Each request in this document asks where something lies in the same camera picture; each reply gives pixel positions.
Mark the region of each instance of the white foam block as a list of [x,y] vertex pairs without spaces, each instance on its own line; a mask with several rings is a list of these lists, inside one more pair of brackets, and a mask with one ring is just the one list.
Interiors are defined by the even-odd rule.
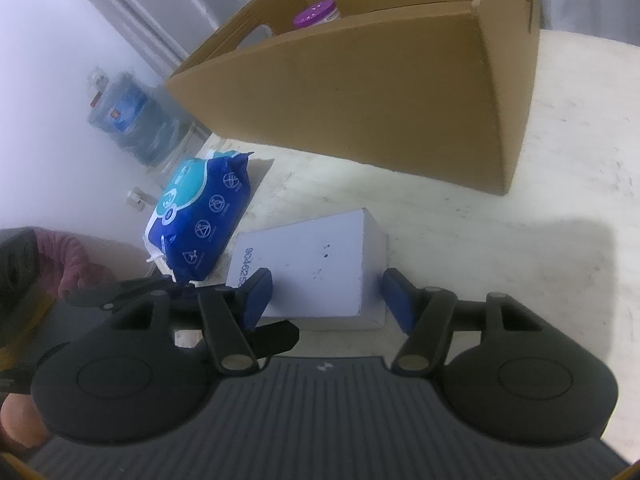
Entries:
[[263,320],[290,319],[302,330],[384,325],[386,235],[365,208],[239,235],[226,284],[260,267],[273,275]]

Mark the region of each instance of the table surface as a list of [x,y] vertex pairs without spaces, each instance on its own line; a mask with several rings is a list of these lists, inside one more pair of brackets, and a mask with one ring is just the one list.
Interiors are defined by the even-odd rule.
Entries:
[[[236,234],[367,207],[388,233],[389,266],[415,285],[468,300],[498,290],[543,316],[613,370],[620,398],[604,439],[640,458],[640,48],[542,32],[527,133],[503,197],[215,136],[201,154],[213,148],[254,151],[260,176],[273,164]],[[233,246],[208,282],[225,281]],[[291,354],[389,360],[403,341],[388,315],[379,330],[303,332]]]

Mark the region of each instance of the pink fabric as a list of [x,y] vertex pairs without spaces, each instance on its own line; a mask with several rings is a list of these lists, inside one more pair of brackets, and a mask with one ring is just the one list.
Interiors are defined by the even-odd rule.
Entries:
[[40,283],[49,294],[65,298],[78,288],[115,280],[113,273],[92,264],[82,242],[73,235],[36,228]]

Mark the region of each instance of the wet wipes package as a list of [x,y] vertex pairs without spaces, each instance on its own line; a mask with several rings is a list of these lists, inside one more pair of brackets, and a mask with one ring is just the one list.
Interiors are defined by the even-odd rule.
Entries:
[[144,241],[152,259],[166,259],[176,281],[204,280],[222,254],[249,200],[249,155],[185,160],[164,190]]

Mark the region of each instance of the label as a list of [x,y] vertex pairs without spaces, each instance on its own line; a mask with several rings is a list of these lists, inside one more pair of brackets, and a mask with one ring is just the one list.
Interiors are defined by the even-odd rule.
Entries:
[[251,270],[251,262],[254,260],[254,248],[248,247],[244,251],[244,259],[242,261],[242,268],[240,269],[240,277],[238,279],[238,286],[241,286],[249,276]]
[[163,218],[162,223],[166,225],[174,219],[175,215],[170,215],[170,220],[164,218],[169,210],[180,210],[193,203],[200,196],[206,181],[207,161],[200,158],[185,160],[175,171],[156,206],[156,214]]
[[106,123],[119,132],[126,133],[140,114],[147,99],[142,88],[131,84],[107,113]]
[[338,7],[335,7],[335,9],[332,10],[330,14],[326,15],[322,20],[318,21],[317,23],[314,23],[314,25],[319,25],[320,23],[334,22],[335,20],[339,20],[341,17],[342,15],[340,14],[340,10],[338,10]]
[[95,105],[97,105],[97,104],[98,104],[98,101],[100,100],[100,97],[102,97],[102,92],[98,92],[98,93],[95,95],[94,100],[93,100],[93,101],[91,101],[91,103],[89,104],[89,106],[90,106],[91,108],[95,108]]

